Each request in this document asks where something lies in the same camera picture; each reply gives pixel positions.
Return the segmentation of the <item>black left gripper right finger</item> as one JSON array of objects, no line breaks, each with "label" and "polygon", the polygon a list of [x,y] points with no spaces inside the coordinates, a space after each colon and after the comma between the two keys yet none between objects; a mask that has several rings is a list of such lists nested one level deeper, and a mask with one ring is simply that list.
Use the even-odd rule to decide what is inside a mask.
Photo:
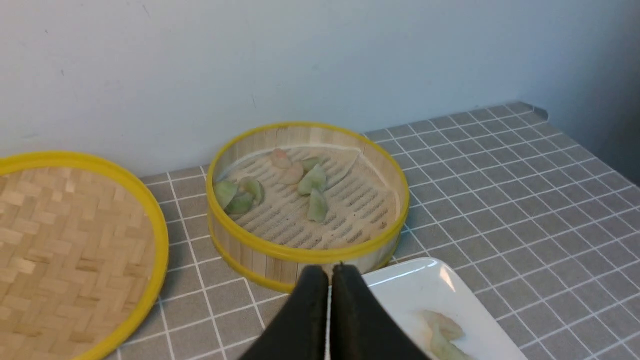
[{"label": "black left gripper right finger", "polygon": [[339,263],[331,280],[332,360],[427,360],[374,296],[357,267]]}]

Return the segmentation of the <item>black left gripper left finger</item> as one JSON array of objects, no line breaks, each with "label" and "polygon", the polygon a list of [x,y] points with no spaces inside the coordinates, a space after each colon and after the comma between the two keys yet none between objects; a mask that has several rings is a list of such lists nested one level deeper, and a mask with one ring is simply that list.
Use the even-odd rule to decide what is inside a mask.
[{"label": "black left gripper left finger", "polygon": [[329,301],[329,277],[308,265],[263,333],[242,360],[323,360]]}]

